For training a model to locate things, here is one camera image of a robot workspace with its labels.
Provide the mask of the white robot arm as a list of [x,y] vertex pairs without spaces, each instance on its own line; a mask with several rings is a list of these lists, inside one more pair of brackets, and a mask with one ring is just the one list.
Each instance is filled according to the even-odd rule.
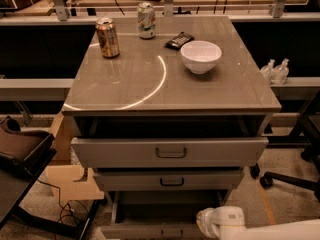
[[320,240],[319,219],[247,228],[244,212],[236,206],[204,209],[196,221],[207,238],[217,240]]

